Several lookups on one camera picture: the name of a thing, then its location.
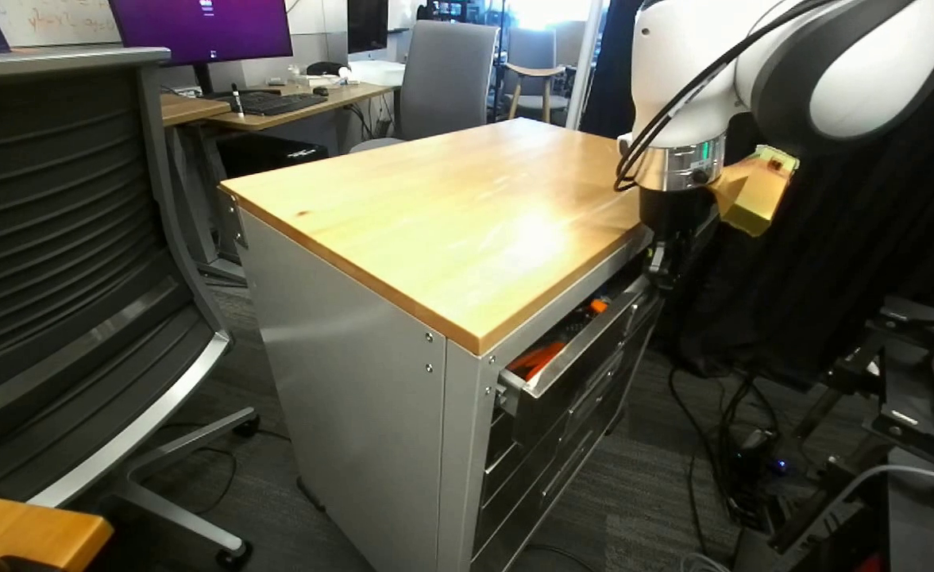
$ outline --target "mesh chair back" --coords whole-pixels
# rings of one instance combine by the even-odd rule
[[[76,467],[211,337],[152,202],[137,70],[0,77],[0,495]]]

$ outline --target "office chair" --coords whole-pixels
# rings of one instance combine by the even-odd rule
[[[137,478],[255,431],[255,410],[129,457],[230,348],[172,226],[152,62],[0,59],[0,495],[71,506],[103,485],[237,570],[242,536]]]
[[[508,79],[508,119],[519,110],[541,116],[545,125],[568,109],[568,77],[556,55],[552,28],[508,28],[505,79]]]
[[[415,21],[396,104],[396,138],[365,139],[355,151],[485,125],[491,59],[491,26]]]

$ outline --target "orange object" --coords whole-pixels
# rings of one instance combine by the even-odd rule
[[[602,300],[602,297],[593,297],[593,300],[590,300],[590,313],[593,313],[593,316],[602,316],[602,313],[606,313],[606,300]]]
[[[26,561],[31,570],[82,572],[113,528],[103,514],[42,510],[0,500],[0,561]]]
[[[561,354],[561,340],[549,340],[543,348],[535,348],[531,354],[519,357],[508,370],[531,382],[543,366],[549,366]]]

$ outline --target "wall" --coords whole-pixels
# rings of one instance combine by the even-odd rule
[[[346,0],[284,0],[288,10],[291,59],[244,63],[217,63],[214,83],[256,85],[286,79],[288,67],[306,70],[315,62],[346,62]],[[415,0],[392,0],[392,28],[413,21]],[[116,26],[109,0],[0,0],[0,28],[9,44],[116,44]],[[169,70],[169,85],[194,83],[189,70]]]
[[[291,36],[346,32],[343,0],[284,0]],[[415,0],[392,0],[392,28],[413,21]],[[109,0],[0,0],[0,28],[9,44],[95,44],[116,41]]]

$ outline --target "workbench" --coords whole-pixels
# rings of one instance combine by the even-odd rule
[[[508,567],[619,412],[648,230],[612,169],[505,120],[222,180],[298,479],[376,570]]]

